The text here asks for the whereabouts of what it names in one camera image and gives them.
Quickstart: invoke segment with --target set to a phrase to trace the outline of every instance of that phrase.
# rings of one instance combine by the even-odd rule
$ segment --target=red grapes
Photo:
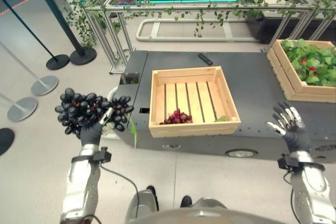
[[[131,97],[121,96],[119,99],[113,98],[112,102],[101,95],[95,93],[82,95],[75,93],[73,89],[67,88],[65,93],[60,96],[61,105],[55,107],[59,113],[57,119],[65,129],[65,134],[75,134],[80,138],[82,126],[90,126],[97,123],[108,108],[113,108],[113,114],[109,122],[114,122],[114,128],[124,131],[123,123],[127,123],[126,115],[133,111],[134,107],[127,103]]]
[[[169,117],[161,122],[162,124],[178,124],[178,123],[192,123],[192,116],[187,115],[184,112],[181,113],[180,109],[176,109],[173,114],[169,114]]]

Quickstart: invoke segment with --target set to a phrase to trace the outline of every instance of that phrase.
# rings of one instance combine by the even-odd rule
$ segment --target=shoe
[[[190,207],[192,204],[193,201],[191,200],[191,197],[186,195],[183,197],[180,207]]]
[[[158,211],[159,210],[159,202],[158,202],[158,198],[156,196],[156,191],[155,191],[154,186],[148,186],[146,189],[152,191],[152,194],[154,195],[154,199],[155,199],[156,210]]]

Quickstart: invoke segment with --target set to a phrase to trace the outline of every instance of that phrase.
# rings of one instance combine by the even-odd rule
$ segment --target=wooden crate with plants
[[[336,49],[331,42],[276,40],[267,58],[287,100],[336,102]]]

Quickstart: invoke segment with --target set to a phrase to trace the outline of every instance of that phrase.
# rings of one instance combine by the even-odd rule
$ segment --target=wooden crate
[[[193,123],[160,125],[176,108]],[[226,116],[226,122],[215,122]],[[240,125],[221,67],[154,70],[149,130],[153,137],[232,134]]]
[[[287,100],[308,102],[336,102],[336,88],[323,86],[309,86],[301,81],[285,51],[281,46],[282,40],[276,40],[267,54],[273,70]],[[329,41],[310,41],[307,43],[318,48],[332,48]]]

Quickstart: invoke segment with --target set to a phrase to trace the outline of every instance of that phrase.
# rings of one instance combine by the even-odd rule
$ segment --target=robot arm
[[[311,141],[306,126],[297,110],[285,102],[274,107],[273,117],[278,124],[266,125],[281,135],[290,151],[278,161],[279,167],[291,172],[295,194],[295,212],[300,224],[336,223],[336,211],[329,198],[329,183],[323,175],[324,167],[316,164],[310,155]]]
[[[112,114],[110,108],[102,119],[92,127],[83,128],[80,133],[82,148],[71,161],[67,176],[67,194],[63,201],[60,223],[79,224],[86,216],[94,215],[98,203],[99,162],[108,162],[111,154],[107,148],[99,151],[103,125]]]

